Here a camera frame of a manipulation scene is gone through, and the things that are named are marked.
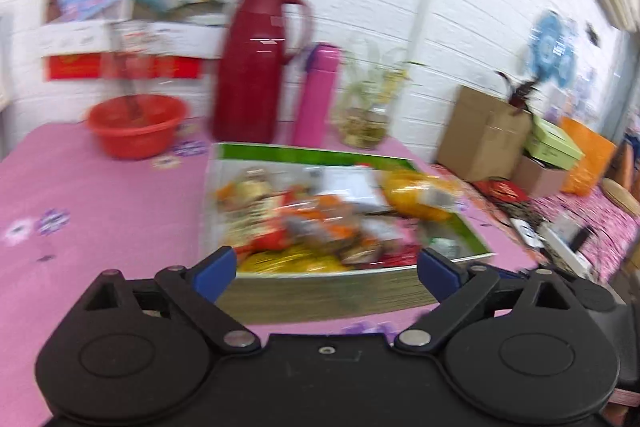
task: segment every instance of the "red thermos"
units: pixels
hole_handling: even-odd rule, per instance
[[[302,42],[286,52],[282,6],[302,8]],[[284,66],[311,38],[302,0],[243,0],[226,35],[214,85],[211,134],[217,140],[270,143],[276,133]]]

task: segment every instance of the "pink floral cloth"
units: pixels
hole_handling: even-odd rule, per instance
[[[591,225],[595,229],[596,233],[580,252],[596,267],[602,281],[609,280],[618,270],[640,224],[640,219],[634,219],[607,200],[600,187],[595,187],[588,196],[561,193],[532,203],[550,221],[562,211],[569,211],[582,226]]]

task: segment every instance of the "box lid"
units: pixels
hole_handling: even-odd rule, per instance
[[[571,158],[577,160],[582,159],[584,154],[580,148],[574,143],[571,137],[560,129],[557,125],[542,120],[539,116],[533,117],[533,128],[531,133],[542,143],[558,149]]]

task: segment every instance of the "pink tablecloth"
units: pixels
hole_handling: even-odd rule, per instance
[[[640,223],[640,219],[634,219],[607,200],[600,187],[595,187],[585,197],[562,193],[533,203],[550,221],[565,211],[583,226],[591,225],[595,229],[596,233],[580,251],[596,267],[602,281],[609,280],[620,266]]]
[[[49,411],[33,379],[38,350],[103,269],[148,278],[198,257],[209,141],[191,123],[169,158],[107,158],[82,124],[36,129],[0,164],[0,411],[3,427],[36,427]],[[348,150],[331,135],[325,148]],[[411,158],[387,139],[379,154]],[[430,169],[424,163],[418,166]],[[475,204],[463,211],[506,269],[532,258]],[[367,317],[407,327],[428,308]],[[338,333],[359,318],[255,328]]]

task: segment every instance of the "thermos handle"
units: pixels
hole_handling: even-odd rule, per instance
[[[311,32],[313,30],[313,23],[311,20],[311,8],[303,0],[282,0],[283,4],[298,4],[302,11],[302,35],[300,36],[300,44],[293,48],[288,54],[284,56],[284,63],[289,64],[291,59],[300,53],[311,42]]]

